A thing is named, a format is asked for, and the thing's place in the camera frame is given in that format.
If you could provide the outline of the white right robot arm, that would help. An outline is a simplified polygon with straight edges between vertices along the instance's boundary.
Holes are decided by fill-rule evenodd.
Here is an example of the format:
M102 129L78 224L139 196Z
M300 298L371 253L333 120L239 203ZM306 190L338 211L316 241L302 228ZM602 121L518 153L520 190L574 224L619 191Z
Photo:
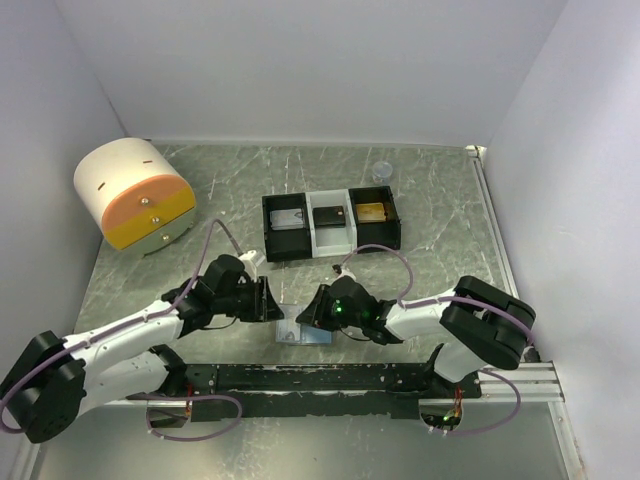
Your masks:
M378 300L360 283L341 276L322 285L296 322L327 332L357 328L378 345L446 331L452 340L435 352L424 374L426 390L443 398L465 376L485 366L518 368L534 343L535 310L518 298L474 277L463 276L439 295L408 302Z

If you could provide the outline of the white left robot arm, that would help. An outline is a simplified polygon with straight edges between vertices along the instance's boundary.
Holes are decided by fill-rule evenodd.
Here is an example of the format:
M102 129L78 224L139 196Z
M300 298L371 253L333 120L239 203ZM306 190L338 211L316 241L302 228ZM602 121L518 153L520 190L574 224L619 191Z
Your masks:
M266 277L264 256L220 255L204 274L108 325L59 337L42 332L27 344L1 383L1 410L31 443L46 442L88 411L138 394L173 399L187 385L186 365L169 346L212 330L217 317L246 323L283 318Z

